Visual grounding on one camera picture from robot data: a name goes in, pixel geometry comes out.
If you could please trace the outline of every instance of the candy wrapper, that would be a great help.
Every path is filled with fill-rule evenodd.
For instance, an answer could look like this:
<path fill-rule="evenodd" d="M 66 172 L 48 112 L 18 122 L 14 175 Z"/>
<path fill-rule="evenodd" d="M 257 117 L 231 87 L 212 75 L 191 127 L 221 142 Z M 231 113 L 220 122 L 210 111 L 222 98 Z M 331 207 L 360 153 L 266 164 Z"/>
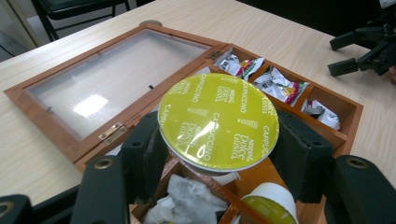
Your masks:
<path fill-rule="evenodd" d="M 308 83 L 288 81 L 275 67 L 271 67 L 269 71 L 254 80 L 254 85 L 276 99 L 293 105 Z"/>
<path fill-rule="evenodd" d="M 241 77 L 248 81 L 249 77 L 262 66 L 263 62 L 264 58 L 239 62 L 237 56 L 230 54 L 219 63 L 219 68 L 233 76 Z"/>
<path fill-rule="evenodd" d="M 311 111 L 312 109 L 320 109 L 317 111 L 321 111 L 321 113 L 313 116 L 309 113 L 309 111 Z M 341 129 L 340 119 L 338 118 L 338 116 L 317 100 L 313 100 L 311 102 L 305 101 L 302 111 L 310 115 L 311 117 L 317 118 L 317 120 L 319 120 L 320 122 L 337 131 Z"/>

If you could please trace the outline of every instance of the black chair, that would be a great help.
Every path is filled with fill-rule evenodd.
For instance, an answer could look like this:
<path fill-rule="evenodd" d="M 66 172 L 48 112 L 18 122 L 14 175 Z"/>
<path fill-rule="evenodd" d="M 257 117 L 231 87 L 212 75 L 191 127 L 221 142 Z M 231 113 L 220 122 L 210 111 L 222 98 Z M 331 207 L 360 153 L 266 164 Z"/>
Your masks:
<path fill-rule="evenodd" d="M 35 11 L 43 23 L 44 29 L 50 41 L 59 39 L 57 31 L 64 30 L 73 26 L 81 25 L 90 21 L 100 20 L 116 15 L 116 5 L 125 4 L 127 11 L 131 10 L 128 0 L 32 0 Z M 59 21 L 84 13 L 93 12 L 99 9 L 112 7 L 111 14 L 100 16 L 91 20 L 54 28 L 50 19 Z"/>

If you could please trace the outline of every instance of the capsule lid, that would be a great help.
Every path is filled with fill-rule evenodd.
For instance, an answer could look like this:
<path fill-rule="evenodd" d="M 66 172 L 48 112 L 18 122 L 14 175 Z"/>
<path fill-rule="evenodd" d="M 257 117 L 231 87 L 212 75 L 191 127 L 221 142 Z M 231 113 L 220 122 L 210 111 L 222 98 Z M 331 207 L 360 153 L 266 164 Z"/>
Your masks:
<path fill-rule="evenodd" d="M 179 81 L 163 97 L 158 120 L 163 139 L 181 159 L 214 172 L 257 164 L 279 135 L 277 113 L 266 95 L 223 74 Z"/>

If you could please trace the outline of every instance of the gold hinge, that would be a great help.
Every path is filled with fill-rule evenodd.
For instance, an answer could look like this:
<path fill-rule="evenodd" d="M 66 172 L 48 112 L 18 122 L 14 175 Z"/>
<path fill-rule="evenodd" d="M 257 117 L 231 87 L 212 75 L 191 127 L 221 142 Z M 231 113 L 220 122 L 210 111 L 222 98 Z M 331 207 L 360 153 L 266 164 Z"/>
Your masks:
<path fill-rule="evenodd" d="M 222 52 L 215 51 L 215 52 L 211 52 L 209 55 L 207 55 L 206 58 L 214 61 L 221 55 L 222 55 Z"/>
<path fill-rule="evenodd" d="M 104 141 L 106 145 L 110 145 L 114 140 L 119 138 L 123 133 L 125 133 L 127 128 L 125 125 L 117 122 L 115 125 L 111 126 L 107 131 L 99 135 L 99 139 Z"/>

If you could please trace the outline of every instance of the glass panel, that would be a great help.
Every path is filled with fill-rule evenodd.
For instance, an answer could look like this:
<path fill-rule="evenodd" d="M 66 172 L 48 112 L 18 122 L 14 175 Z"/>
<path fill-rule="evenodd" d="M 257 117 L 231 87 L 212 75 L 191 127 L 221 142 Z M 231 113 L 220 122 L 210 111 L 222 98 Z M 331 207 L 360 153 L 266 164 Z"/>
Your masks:
<path fill-rule="evenodd" d="M 78 140 L 88 136 L 209 46 L 143 30 L 29 89 Z"/>

